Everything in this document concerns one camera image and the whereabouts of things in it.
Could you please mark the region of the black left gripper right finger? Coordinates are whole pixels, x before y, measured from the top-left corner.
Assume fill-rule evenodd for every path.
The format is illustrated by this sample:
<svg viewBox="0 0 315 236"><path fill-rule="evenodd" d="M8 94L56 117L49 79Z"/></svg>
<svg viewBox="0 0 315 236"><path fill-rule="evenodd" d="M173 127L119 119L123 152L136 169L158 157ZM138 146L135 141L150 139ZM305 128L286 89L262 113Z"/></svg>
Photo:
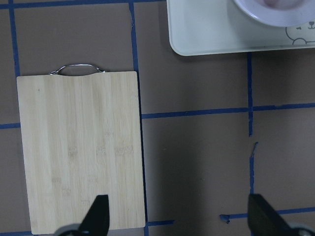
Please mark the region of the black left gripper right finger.
<svg viewBox="0 0 315 236"><path fill-rule="evenodd" d="M248 227L254 236L294 236L292 229L260 194L249 194Z"/></svg>

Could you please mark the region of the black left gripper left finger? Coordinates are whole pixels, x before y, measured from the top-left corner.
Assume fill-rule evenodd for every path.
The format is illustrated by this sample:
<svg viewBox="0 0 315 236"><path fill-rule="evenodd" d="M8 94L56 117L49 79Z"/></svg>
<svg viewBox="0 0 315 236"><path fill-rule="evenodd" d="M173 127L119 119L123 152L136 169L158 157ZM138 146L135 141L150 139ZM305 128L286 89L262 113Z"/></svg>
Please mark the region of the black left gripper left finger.
<svg viewBox="0 0 315 236"><path fill-rule="evenodd" d="M80 236L106 236L109 231L108 195L97 195L80 224Z"/></svg>

